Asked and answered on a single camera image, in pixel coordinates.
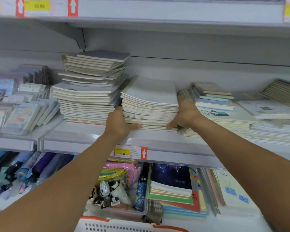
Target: forearm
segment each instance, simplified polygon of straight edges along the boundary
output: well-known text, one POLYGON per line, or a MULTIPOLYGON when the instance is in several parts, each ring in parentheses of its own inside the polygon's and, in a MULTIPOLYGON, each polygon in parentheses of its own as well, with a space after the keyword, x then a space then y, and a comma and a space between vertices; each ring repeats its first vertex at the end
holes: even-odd
POLYGON ((2 211, 0 231, 73 232, 117 141, 111 133, 103 134, 75 160, 2 211))
POLYGON ((268 219, 282 230, 290 231, 290 161, 204 116, 194 122, 192 129, 205 140, 268 219))

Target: pink plastic package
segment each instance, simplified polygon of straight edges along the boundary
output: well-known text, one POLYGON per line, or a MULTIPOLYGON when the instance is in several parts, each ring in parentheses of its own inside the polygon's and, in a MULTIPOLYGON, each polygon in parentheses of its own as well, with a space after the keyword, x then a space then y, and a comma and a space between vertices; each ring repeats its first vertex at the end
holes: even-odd
POLYGON ((129 186, 136 183, 139 180, 141 174, 141 165, 133 163, 117 163, 117 162, 106 162, 104 165, 105 168, 121 168, 128 171, 128 183, 129 186))

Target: clear plastic container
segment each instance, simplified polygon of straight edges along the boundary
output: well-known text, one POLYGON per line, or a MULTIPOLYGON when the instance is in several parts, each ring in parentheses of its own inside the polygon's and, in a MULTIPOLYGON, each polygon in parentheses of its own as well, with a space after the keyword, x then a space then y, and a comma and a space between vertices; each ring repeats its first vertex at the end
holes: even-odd
POLYGON ((117 208, 104 208, 101 209, 99 206, 95 206, 93 204, 87 203, 86 208, 88 211, 84 214, 86 216, 98 216, 100 218, 113 218, 120 220, 131 220, 136 222, 141 222, 142 217, 148 211, 148 197, 150 190, 150 179, 151 179, 151 164, 149 165, 148 177, 147 177, 147 185, 146 185, 146 195, 144 199, 144 208, 143 211, 136 210, 125 210, 125 209, 117 209, 117 208))

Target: person's right hand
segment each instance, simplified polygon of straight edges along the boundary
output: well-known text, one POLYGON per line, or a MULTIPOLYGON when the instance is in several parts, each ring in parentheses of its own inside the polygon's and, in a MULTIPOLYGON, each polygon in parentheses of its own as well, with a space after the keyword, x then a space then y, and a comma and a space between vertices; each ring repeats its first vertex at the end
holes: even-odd
POLYGON ((175 128, 177 125, 184 128, 191 128, 193 124, 202 117, 194 102, 186 100, 183 96, 178 96, 179 111, 174 119, 166 125, 167 129, 175 128))

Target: blue sticker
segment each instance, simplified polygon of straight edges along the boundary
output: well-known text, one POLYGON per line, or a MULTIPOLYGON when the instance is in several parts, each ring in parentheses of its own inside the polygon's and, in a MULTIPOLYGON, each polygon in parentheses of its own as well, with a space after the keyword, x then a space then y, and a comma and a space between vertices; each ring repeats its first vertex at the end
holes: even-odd
POLYGON ((224 187, 225 188, 225 192, 232 194, 232 195, 236 195, 235 189, 229 188, 229 187, 224 187))
POLYGON ((246 198, 246 197, 244 197, 244 196, 242 196, 242 195, 238 195, 238 198, 239 198, 241 201, 245 202, 245 203, 249 203, 248 198, 246 198))

